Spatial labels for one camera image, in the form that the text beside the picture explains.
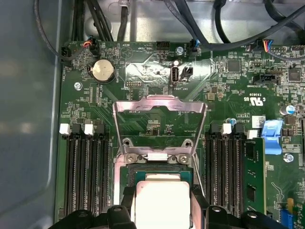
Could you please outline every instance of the small black chip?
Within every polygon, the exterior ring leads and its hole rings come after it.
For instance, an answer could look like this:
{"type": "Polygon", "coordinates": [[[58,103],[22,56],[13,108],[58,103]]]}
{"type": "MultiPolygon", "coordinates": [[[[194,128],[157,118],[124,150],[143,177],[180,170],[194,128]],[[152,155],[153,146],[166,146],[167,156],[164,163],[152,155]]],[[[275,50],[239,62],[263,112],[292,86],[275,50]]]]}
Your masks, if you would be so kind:
{"type": "Polygon", "coordinates": [[[102,120],[94,120],[93,121],[93,125],[100,125],[102,123],[103,123],[102,120]]]}
{"type": "Polygon", "coordinates": [[[296,117],[295,116],[285,116],[284,122],[286,125],[294,125],[296,123],[296,117]]]}
{"type": "Polygon", "coordinates": [[[247,197],[252,202],[255,202],[255,192],[256,189],[252,187],[251,185],[247,185],[247,197]]]}
{"type": "Polygon", "coordinates": [[[246,145],[246,155],[249,159],[252,159],[252,160],[255,160],[255,158],[256,158],[254,146],[255,146],[255,144],[252,144],[252,143],[248,143],[246,145]]]}
{"type": "Polygon", "coordinates": [[[300,68],[292,68],[288,70],[288,80],[294,82],[301,81],[301,69],[300,68]]]}
{"type": "Polygon", "coordinates": [[[152,135],[153,136],[158,136],[158,133],[159,133],[158,128],[152,129],[152,135]]]}
{"type": "Polygon", "coordinates": [[[282,137],[288,137],[288,129],[282,129],[282,137]]]}
{"type": "Polygon", "coordinates": [[[78,118],[76,119],[77,123],[84,123],[84,119],[83,118],[78,118]]]}
{"type": "Polygon", "coordinates": [[[240,72],[240,61],[239,60],[228,60],[228,71],[230,73],[240,72]]]}

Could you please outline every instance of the capacitor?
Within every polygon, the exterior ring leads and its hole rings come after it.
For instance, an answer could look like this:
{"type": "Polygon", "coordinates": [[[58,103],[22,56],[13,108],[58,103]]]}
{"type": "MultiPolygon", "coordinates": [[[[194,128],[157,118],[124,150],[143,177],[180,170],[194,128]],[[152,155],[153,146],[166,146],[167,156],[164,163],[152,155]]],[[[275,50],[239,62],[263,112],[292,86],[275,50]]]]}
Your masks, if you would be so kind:
{"type": "Polygon", "coordinates": [[[293,115],[294,112],[295,112],[295,107],[292,105],[285,105],[285,106],[282,106],[280,109],[281,115],[293,115]]]}
{"type": "Polygon", "coordinates": [[[237,120],[235,118],[227,118],[225,122],[230,123],[231,126],[234,126],[237,123],[237,120]]]}
{"type": "Polygon", "coordinates": [[[110,83],[114,79],[114,66],[105,59],[98,60],[89,66],[89,74],[99,83],[110,83]]]}

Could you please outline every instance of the usb port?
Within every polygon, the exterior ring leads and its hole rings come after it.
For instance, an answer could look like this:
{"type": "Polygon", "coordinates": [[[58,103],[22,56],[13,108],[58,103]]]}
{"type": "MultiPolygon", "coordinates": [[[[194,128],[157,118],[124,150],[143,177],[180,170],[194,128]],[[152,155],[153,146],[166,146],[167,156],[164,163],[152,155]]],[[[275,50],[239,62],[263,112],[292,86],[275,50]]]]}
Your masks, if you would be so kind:
{"type": "Polygon", "coordinates": [[[178,67],[171,68],[171,81],[172,83],[176,83],[179,81],[179,69],[178,67]]]}

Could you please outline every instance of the integrated circuit chip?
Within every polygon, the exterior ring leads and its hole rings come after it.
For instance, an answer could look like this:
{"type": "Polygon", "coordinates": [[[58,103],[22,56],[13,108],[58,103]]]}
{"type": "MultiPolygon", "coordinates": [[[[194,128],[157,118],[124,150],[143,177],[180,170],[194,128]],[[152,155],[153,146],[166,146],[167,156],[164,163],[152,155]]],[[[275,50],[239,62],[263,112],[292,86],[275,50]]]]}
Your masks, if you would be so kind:
{"type": "Polygon", "coordinates": [[[256,153],[254,150],[255,144],[247,144],[246,145],[246,155],[249,159],[254,160],[256,158],[256,153]]]}
{"type": "Polygon", "coordinates": [[[206,98],[208,101],[214,101],[215,100],[215,93],[208,93],[206,95],[206,98]]]}
{"type": "Polygon", "coordinates": [[[254,187],[247,185],[247,197],[253,202],[255,202],[255,191],[256,189],[254,187]]]}
{"type": "Polygon", "coordinates": [[[228,71],[230,73],[240,72],[240,61],[239,60],[228,60],[228,71]]]}
{"type": "Polygon", "coordinates": [[[301,69],[300,68],[292,68],[288,70],[288,80],[294,82],[301,81],[301,69]]]}

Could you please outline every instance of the mounting hole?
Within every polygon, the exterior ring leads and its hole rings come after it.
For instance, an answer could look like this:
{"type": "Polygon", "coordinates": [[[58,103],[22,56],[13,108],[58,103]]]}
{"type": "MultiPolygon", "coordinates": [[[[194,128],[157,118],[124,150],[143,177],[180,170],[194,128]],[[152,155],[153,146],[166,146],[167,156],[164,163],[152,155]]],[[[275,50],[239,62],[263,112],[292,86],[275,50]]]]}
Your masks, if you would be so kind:
{"type": "Polygon", "coordinates": [[[121,207],[117,207],[117,208],[113,209],[113,211],[121,211],[121,210],[122,210],[121,207]]]}

